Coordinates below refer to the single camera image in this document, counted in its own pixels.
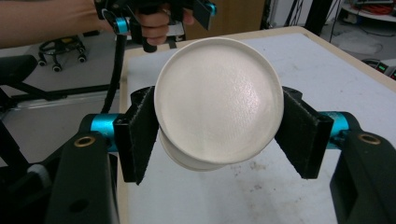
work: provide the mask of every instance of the black handle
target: black handle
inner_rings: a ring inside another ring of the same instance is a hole
[[[158,7],[141,7],[139,8],[139,13],[145,14],[145,15],[149,15],[149,14],[153,14],[156,13],[158,11]],[[155,52],[157,50],[157,46],[152,46],[148,43],[148,40],[146,37],[142,36],[142,44],[143,44],[143,50],[147,53],[152,53]]]

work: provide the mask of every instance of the white paper plate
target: white paper plate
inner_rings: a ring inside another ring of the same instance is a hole
[[[215,37],[169,59],[154,104],[170,157],[192,170],[213,170],[248,160],[268,145],[282,120],[283,91],[259,52]]]

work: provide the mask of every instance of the office chair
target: office chair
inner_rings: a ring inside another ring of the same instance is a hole
[[[27,96],[31,96],[30,98],[33,96],[34,99],[45,99],[51,101],[64,98],[63,95],[42,91],[23,82],[30,74],[32,74],[36,67],[37,60],[32,55],[0,58],[0,86],[9,86],[14,89],[24,91],[28,93]],[[5,112],[10,108],[15,107],[18,102],[28,98],[29,97],[26,98],[22,96],[9,97],[0,88],[0,112]]]
[[[47,60],[45,55],[49,55],[52,57],[52,60],[55,62],[55,65],[52,66],[52,70],[54,72],[61,72],[62,66],[58,62],[56,56],[72,50],[78,51],[79,53],[78,61],[80,63],[85,63],[85,61],[87,61],[87,57],[84,54],[85,52],[84,44],[81,42],[81,40],[77,35],[73,35],[73,36],[47,41],[41,44],[38,52],[38,57],[39,57],[38,64],[40,66],[47,65]]]

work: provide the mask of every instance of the finger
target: finger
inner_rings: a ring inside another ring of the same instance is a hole
[[[192,12],[187,9],[183,9],[183,23],[186,25],[194,24],[194,17],[192,16]]]
[[[140,24],[147,27],[158,27],[169,23],[169,16],[162,10],[149,15],[139,13],[137,14],[137,17]]]
[[[142,36],[147,38],[157,38],[165,36],[169,31],[169,26],[164,25],[160,27],[142,27]]]
[[[147,41],[148,41],[148,43],[151,46],[161,45],[161,44],[165,43],[166,35],[165,36],[156,37],[156,38],[147,38]]]

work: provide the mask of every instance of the chair wheel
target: chair wheel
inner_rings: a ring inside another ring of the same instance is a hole
[[[45,65],[47,65],[47,61],[43,60],[43,59],[40,59],[40,60],[38,60],[38,65],[45,66]]]
[[[87,57],[84,54],[78,56],[78,61],[81,63],[85,63],[87,61]]]
[[[79,48],[78,48],[78,52],[80,52],[80,53],[85,52],[85,47],[84,47],[84,46],[79,47]]]
[[[52,70],[54,72],[61,72],[62,71],[62,67],[61,67],[60,64],[55,64],[55,65],[52,66]]]

